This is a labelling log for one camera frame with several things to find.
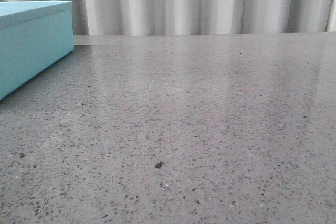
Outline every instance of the terrazzo countertop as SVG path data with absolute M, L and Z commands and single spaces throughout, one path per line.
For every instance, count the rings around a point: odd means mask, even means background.
M 0 101 L 0 223 L 335 223 L 335 33 L 75 39 Z

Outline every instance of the small black debris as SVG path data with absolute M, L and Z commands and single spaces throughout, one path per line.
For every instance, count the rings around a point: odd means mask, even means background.
M 163 164 L 162 161 L 158 162 L 158 163 L 155 165 L 155 168 L 156 168 L 156 169 L 159 169 L 159 168 L 162 166 L 162 164 Z

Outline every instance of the gray countertop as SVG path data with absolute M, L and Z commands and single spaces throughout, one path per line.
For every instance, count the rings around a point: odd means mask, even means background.
M 334 223 L 335 33 L 75 42 L 0 101 L 0 222 Z

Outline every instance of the box lid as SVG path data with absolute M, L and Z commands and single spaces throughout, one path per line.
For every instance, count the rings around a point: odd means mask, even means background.
M 72 9 L 72 1 L 0 2 L 0 28 Z

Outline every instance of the light blue box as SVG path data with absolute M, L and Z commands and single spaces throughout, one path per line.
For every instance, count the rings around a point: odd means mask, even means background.
M 0 99 L 73 51 L 71 1 L 0 2 Z

